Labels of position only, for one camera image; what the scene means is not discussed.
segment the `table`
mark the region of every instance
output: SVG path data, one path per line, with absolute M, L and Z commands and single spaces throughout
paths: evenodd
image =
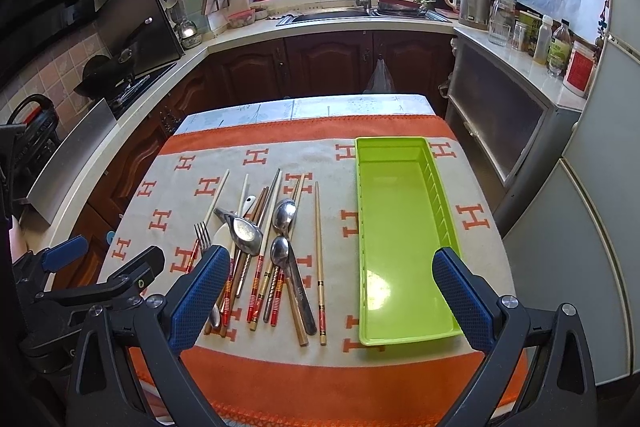
M 249 289 L 236 301 L 228 335 L 201 335 L 181 355 L 196 383 L 230 422 L 252 425 L 426 425 L 462 391 L 482 356 L 463 336 L 429 343 L 365 347 L 358 342 L 358 222 L 354 138 L 424 136 L 447 192 L 462 257 L 499 295 L 513 281 L 494 220 L 462 148 L 417 95 L 358 95 L 282 100 L 188 117 L 167 141 L 116 231 L 100 281 L 148 245 L 166 257 L 150 293 L 165 293 L 185 271 L 194 241 L 226 168 L 219 206 L 235 208 L 244 174 L 250 193 L 284 172 L 280 193 L 308 175 L 293 245 L 308 297 L 317 310 L 312 182 L 321 186 L 328 345 L 296 341 L 288 302 L 276 328 L 246 323 Z M 220 225 L 215 218 L 211 232 Z M 250 270 L 253 276 L 255 263 Z M 136 370 L 150 382 L 141 356 Z M 524 363 L 503 399 L 513 401 Z M 276 383 L 287 385 L 279 391 Z

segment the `cutlery tray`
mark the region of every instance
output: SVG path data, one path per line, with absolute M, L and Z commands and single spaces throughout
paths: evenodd
M 460 250 L 429 144 L 421 137 L 357 138 L 356 169 L 360 342 L 462 333 L 431 273 L 438 248 Z

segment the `tiled backsplash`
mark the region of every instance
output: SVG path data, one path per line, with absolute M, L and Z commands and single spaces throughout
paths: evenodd
M 109 55 L 94 25 L 88 25 L 50 46 L 32 60 L 0 91 L 0 121 L 6 123 L 27 96 L 40 93 L 50 98 L 60 118 L 58 135 L 64 138 L 87 113 L 90 100 L 74 92 L 82 79 L 82 68 L 94 55 Z M 16 121 L 35 108 L 30 103 Z

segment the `plastic bottle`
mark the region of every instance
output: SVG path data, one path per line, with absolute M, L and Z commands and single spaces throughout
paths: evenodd
M 562 25 L 551 37 L 549 46 L 548 69 L 555 76 L 562 76 L 569 62 L 572 48 L 571 33 L 569 33 L 569 21 L 562 19 Z
M 551 45 L 551 37 L 553 34 L 554 20 L 545 15 L 542 17 L 542 26 L 538 32 L 538 44 L 536 44 L 536 52 L 533 54 L 533 61 L 543 66 L 546 64 L 546 58 L 549 56 L 549 46 Z

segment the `fork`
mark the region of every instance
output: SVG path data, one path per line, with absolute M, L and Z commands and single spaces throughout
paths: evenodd
M 207 225 L 204 221 L 196 223 L 194 225 L 196 229 L 196 244 L 193 247 L 193 251 L 191 251 L 191 257 L 189 259 L 189 264 L 187 265 L 187 270 L 191 270 L 191 266 L 193 265 L 193 260 L 196 257 L 196 252 L 198 251 L 198 247 L 200 247 L 200 251 L 207 250 L 211 246 L 211 237 L 209 235 L 209 230 L 207 230 Z M 209 314 L 209 321 L 211 326 L 214 328 L 220 327 L 220 310 L 218 309 L 218 304 L 213 305 L 213 309 Z

